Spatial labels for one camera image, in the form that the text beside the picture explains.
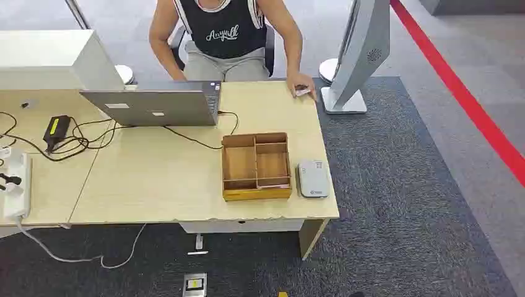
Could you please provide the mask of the person's left hand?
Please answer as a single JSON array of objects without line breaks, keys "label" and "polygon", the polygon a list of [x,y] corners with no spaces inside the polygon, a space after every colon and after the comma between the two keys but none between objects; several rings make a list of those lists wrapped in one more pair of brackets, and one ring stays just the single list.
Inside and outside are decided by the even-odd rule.
[{"label": "person's left hand", "polygon": [[296,98],[299,92],[301,95],[309,95],[314,101],[318,101],[315,84],[311,77],[298,71],[288,71],[286,83],[293,98]]}]

